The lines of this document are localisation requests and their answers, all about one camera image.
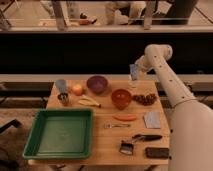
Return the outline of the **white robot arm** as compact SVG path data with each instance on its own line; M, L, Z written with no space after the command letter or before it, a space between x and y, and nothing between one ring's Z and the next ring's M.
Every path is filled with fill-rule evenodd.
M142 72L155 71L173 108L168 171L213 171L213 110L169 67L172 53L170 45L150 44L136 60Z

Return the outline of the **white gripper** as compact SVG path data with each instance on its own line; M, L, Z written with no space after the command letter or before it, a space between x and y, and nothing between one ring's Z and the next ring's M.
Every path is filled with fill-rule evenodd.
M144 80L145 76L147 75L147 72L144 68L144 65L142 64L141 60L138 59L135 64L137 65L138 68L138 77L140 80Z

